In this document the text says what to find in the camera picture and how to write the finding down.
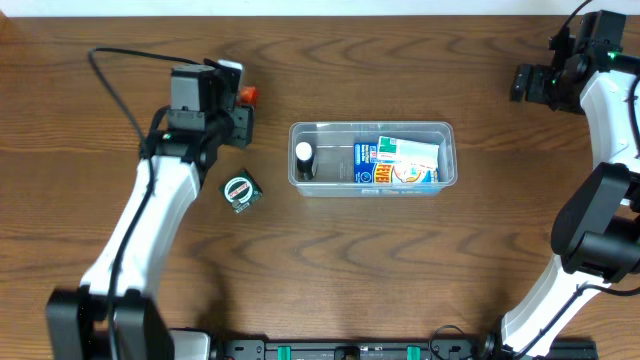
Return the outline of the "red Panadol ActiFast box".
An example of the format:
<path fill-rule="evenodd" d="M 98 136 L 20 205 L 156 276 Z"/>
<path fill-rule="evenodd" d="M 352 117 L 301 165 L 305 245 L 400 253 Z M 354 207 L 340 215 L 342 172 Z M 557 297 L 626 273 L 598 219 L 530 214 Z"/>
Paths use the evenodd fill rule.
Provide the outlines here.
<path fill-rule="evenodd" d="M 238 93 L 238 103 L 241 105 L 250 105 L 255 107 L 259 91 L 254 86 L 243 86 Z"/>

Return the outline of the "dark bottle white cap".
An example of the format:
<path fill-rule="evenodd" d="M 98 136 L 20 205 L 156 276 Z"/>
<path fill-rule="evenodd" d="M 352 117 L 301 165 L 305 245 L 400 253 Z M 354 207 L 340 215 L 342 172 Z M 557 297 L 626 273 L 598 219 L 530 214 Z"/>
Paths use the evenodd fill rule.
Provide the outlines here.
<path fill-rule="evenodd" d="M 315 177 L 315 150 L 308 142 L 299 142 L 295 147 L 296 166 L 302 180 Z"/>

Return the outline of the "blue Kool Fever box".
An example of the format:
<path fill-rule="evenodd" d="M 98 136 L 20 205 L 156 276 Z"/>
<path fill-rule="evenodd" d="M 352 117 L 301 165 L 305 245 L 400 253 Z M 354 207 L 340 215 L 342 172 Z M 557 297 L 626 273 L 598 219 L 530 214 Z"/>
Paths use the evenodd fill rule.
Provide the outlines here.
<path fill-rule="evenodd" d="M 354 144 L 354 180 L 372 184 L 419 184 L 440 181 L 438 147 L 426 155 L 409 155 L 399 160 L 378 160 L 378 145 L 373 142 Z"/>

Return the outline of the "white Panadol box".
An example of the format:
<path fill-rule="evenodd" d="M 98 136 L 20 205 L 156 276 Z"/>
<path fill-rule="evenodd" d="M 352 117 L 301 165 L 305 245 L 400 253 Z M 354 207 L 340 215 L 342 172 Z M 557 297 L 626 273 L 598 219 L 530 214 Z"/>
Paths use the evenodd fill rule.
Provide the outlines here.
<path fill-rule="evenodd" d="M 439 146 L 436 144 L 380 136 L 377 161 L 379 163 L 409 162 L 427 167 L 438 165 Z"/>

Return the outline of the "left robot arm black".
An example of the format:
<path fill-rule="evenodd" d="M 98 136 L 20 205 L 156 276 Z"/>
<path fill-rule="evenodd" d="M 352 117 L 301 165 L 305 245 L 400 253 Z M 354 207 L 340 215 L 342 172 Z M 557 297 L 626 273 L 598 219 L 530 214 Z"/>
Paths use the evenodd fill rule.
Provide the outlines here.
<path fill-rule="evenodd" d="M 251 142 L 254 89 L 230 60 L 180 60 L 170 102 L 140 144 L 130 198 L 105 248 L 75 290 L 56 289 L 45 308 L 57 359 L 214 359 L 204 330 L 171 329 L 156 297 L 180 223 L 223 145 Z"/>

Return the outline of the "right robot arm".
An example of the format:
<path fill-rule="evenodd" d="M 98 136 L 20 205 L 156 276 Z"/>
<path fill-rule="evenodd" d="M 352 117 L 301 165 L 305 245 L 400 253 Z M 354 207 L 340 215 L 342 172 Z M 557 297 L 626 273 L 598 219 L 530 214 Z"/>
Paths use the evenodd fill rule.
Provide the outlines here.
<path fill-rule="evenodd" d="M 548 65 L 518 67 L 510 98 L 586 117 L 593 170 L 561 208 L 551 231 L 553 255 L 525 298 L 478 345 L 477 359 L 595 359 L 590 340 L 558 335 L 598 294 L 638 295 L 614 284 L 639 272 L 639 60 L 621 45 L 626 17 L 585 14 L 549 39 Z"/>

